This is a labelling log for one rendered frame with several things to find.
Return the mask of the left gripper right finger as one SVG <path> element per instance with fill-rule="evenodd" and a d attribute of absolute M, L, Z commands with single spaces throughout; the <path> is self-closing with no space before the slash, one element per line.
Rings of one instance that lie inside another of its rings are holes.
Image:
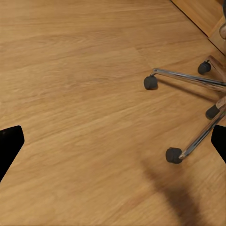
<path fill-rule="evenodd" d="M 226 163 L 226 127 L 216 125 L 212 133 L 211 142 Z"/>

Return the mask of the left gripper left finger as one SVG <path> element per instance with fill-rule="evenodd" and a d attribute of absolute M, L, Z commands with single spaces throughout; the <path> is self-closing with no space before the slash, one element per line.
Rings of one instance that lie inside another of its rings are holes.
<path fill-rule="evenodd" d="M 24 144 L 20 125 L 0 130 L 0 181 Z"/>

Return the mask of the swivel chair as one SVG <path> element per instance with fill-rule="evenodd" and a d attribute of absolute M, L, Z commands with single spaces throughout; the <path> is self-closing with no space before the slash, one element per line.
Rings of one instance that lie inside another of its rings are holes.
<path fill-rule="evenodd" d="M 223 0 L 223 13 L 226 19 L 226 0 Z M 220 36 L 226 40 L 226 23 L 223 24 L 219 29 Z M 155 88 L 158 85 L 156 74 L 166 76 L 169 78 L 185 81 L 188 83 L 192 83 L 198 86 L 202 86 L 208 89 L 216 90 L 222 93 L 226 93 L 226 67 L 222 65 L 217 59 L 213 56 L 207 57 L 207 59 L 199 65 L 198 71 L 200 73 L 207 73 L 211 70 L 210 63 L 217 70 L 219 75 L 224 81 L 217 81 L 213 79 L 192 76 L 189 74 L 178 73 L 174 71 L 154 68 L 151 75 L 144 79 L 144 87 L 145 88 Z M 212 120 L 209 124 L 200 132 L 200 134 L 189 144 L 188 147 L 184 151 L 180 148 L 170 147 L 166 151 L 166 159 L 168 162 L 173 163 L 181 163 L 182 160 L 188 157 L 191 152 L 202 142 L 207 135 L 214 129 L 214 127 L 222 120 L 222 118 L 226 115 L 226 96 L 221 98 L 217 103 L 212 106 L 210 109 L 206 111 L 206 115 Z"/>

